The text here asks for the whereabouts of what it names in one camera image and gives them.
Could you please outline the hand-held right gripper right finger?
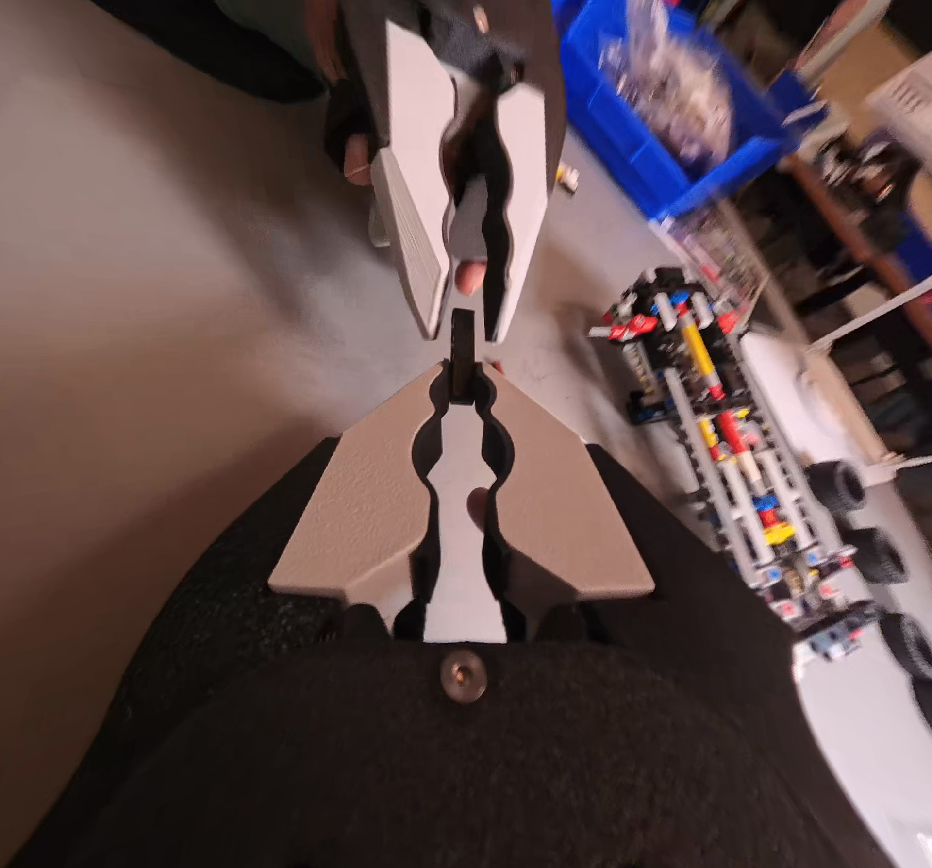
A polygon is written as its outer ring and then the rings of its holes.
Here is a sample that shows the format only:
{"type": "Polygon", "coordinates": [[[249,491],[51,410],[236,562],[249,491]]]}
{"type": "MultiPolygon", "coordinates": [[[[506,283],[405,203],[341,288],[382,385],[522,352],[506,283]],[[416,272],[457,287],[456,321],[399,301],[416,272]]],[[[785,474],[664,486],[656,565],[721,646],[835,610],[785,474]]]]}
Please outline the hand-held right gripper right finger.
{"type": "Polygon", "coordinates": [[[494,475],[483,569],[506,602],[632,599],[654,581],[582,438],[492,366],[477,366],[481,453],[494,475]]]}

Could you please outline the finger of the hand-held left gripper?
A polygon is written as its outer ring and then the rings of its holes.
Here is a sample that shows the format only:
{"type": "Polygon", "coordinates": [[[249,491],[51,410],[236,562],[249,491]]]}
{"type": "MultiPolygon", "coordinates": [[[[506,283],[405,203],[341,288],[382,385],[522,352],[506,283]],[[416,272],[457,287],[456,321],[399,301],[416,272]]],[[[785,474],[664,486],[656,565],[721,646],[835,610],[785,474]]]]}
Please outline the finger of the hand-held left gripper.
{"type": "Polygon", "coordinates": [[[486,186],[482,233],[484,338],[502,344],[509,332],[549,200],[545,102],[531,85],[515,85],[481,121],[486,186]]]}
{"type": "Polygon", "coordinates": [[[458,121],[465,74],[420,35],[386,22],[390,138],[372,182],[390,257],[418,329],[435,340],[449,291],[451,194],[443,150],[458,121]]]}

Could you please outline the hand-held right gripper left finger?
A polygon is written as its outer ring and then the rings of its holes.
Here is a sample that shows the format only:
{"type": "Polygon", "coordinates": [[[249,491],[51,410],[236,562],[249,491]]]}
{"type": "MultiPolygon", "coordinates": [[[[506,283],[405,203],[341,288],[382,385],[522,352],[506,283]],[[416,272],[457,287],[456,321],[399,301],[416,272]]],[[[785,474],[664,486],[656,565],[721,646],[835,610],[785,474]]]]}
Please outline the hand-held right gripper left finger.
{"type": "Polygon", "coordinates": [[[436,413],[437,363],[340,437],[268,579],[271,590],[340,602],[411,602],[411,557],[431,497],[414,443],[436,413]]]}

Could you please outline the lego car chassis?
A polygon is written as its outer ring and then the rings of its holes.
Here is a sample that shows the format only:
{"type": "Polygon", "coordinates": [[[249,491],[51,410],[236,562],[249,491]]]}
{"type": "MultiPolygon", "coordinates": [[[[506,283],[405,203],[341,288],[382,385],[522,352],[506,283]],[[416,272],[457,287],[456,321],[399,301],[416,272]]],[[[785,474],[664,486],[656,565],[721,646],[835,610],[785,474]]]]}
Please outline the lego car chassis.
{"type": "Polygon", "coordinates": [[[619,348],[638,381],[634,425],[668,423],[685,451],[697,514],[737,575],[795,635],[794,665],[855,652],[882,609],[849,600],[838,583],[856,570],[841,519],[812,495],[799,460],[766,418],[720,312],[678,267],[645,269],[589,330],[619,348]]]}

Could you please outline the black lego beam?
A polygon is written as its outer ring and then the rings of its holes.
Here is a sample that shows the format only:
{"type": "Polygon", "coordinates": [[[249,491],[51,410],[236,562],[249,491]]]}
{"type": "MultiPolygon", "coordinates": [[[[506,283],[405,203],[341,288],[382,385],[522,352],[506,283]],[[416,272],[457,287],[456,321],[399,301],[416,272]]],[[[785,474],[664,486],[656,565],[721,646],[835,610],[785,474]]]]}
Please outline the black lego beam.
{"type": "Polygon", "coordinates": [[[475,376],[474,312],[454,308],[451,315],[449,358],[449,401],[452,405],[474,405],[475,376]]]}

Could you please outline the clear bags of lego parts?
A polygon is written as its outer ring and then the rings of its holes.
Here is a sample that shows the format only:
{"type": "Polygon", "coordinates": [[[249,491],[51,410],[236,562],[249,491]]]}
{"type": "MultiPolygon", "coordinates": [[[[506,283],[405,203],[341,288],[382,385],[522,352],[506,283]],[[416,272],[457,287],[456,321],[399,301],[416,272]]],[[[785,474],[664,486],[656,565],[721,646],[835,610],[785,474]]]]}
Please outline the clear bags of lego parts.
{"type": "Polygon", "coordinates": [[[623,7],[625,34],[601,36],[599,68],[683,170],[705,175],[732,149],[732,96],[719,61],[672,30],[666,0],[623,7]]]}

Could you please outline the white desk lamp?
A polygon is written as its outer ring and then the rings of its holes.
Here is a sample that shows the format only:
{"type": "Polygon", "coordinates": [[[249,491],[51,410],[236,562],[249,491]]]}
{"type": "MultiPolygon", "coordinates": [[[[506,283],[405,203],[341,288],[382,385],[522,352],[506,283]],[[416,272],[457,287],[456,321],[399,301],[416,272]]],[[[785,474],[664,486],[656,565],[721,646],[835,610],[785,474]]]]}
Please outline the white desk lamp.
{"type": "Polygon", "coordinates": [[[926,456],[893,453],[870,424],[829,351],[810,339],[773,277],[764,280],[737,349],[766,418],[797,460],[809,466],[847,460],[868,486],[930,466],[926,456]]]}

